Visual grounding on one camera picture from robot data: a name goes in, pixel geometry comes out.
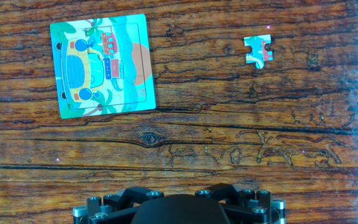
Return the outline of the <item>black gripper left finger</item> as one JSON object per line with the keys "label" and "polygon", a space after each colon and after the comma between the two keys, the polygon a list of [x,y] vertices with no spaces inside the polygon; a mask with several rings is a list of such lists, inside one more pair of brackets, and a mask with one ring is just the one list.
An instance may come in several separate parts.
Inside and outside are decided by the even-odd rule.
{"label": "black gripper left finger", "polygon": [[163,197],[163,192],[145,187],[130,187],[116,194],[92,196],[86,205],[73,208],[73,224],[130,223],[137,211],[135,204]]}

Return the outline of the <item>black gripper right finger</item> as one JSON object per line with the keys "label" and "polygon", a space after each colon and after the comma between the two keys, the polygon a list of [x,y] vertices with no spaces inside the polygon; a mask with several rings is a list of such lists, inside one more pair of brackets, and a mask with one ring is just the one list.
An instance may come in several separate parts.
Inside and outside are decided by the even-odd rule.
{"label": "black gripper right finger", "polygon": [[220,205],[229,224],[286,223],[285,201],[273,198],[268,190],[254,191],[220,183],[197,190],[195,196],[209,198]]}

